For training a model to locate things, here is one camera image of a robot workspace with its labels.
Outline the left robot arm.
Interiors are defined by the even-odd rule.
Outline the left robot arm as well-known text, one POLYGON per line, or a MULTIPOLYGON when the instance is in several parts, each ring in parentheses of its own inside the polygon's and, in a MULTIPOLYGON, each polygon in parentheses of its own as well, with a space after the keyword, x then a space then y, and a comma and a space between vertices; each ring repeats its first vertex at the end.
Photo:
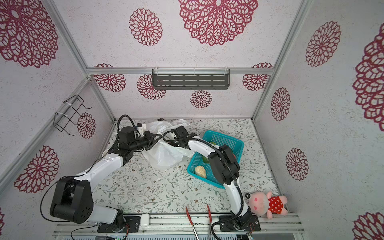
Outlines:
POLYGON ((121 210, 103 207, 94 203, 93 189, 114 171, 125 166, 135 153, 151 150, 162 138, 160 134, 147 131, 142 124, 120 127, 122 115, 117 121, 116 138, 103 156, 90 168, 75 176, 64 176, 52 186, 55 188, 49 210, 53 223, 85 222, 109 225, 119 231, 125 224, 121 210))

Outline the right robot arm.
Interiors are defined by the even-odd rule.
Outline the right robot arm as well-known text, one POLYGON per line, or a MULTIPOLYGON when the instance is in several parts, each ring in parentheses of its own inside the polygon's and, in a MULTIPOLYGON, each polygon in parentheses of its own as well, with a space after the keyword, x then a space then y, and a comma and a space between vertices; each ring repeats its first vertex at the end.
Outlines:
POLYGON ((167 134, 175 134, 175 131, 167 131, 163 134, 163 140, 166 143, 190 149, 209 159, 213 175, 224 186, 230 201, 232 216, 227 221, 238 230, 244 230, 251 221, 252 213, 246 206, 240 186, 240 165, 230 147, 216 146, 197 136, 173 138, 168 137, 167 134))

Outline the white plastic bag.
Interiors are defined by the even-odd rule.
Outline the white plastic bag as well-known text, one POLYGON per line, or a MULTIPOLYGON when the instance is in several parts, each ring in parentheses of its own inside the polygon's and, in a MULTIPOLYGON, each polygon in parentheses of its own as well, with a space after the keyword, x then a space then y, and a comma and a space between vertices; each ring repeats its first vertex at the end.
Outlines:
MULTIPOLYGON (((187 128, 189 125, 190 122, 183 119, 175 120, 173 122, 154 121, 146 124, 146 131, 149 131, 151 134, 160 135, 180 126, 187 128)), ((150 150, 144 150, 142 153, 153 168, 158 170, 168 170, 183 160, 191 158, 195 154, 195 151, 174 147, 160 139, 150 150)))

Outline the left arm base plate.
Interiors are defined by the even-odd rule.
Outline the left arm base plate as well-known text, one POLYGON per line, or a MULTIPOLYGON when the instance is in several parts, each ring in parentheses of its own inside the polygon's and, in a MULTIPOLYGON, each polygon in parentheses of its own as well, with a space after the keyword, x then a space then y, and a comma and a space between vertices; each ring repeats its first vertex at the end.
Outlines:
POLYGON ((137 233, 140 220, 140 216, 120 216, 112 224, 99 224, 97 233, 137 233))

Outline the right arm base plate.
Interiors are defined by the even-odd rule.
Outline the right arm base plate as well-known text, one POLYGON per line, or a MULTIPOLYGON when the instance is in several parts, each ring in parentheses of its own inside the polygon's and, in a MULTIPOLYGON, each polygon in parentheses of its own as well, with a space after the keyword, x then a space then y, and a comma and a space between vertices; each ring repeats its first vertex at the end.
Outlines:
POLYGON ((221 232, 259 232, 261 225, 255 215, 251 215, 249 220, 232 220, 220 224, 221 232))

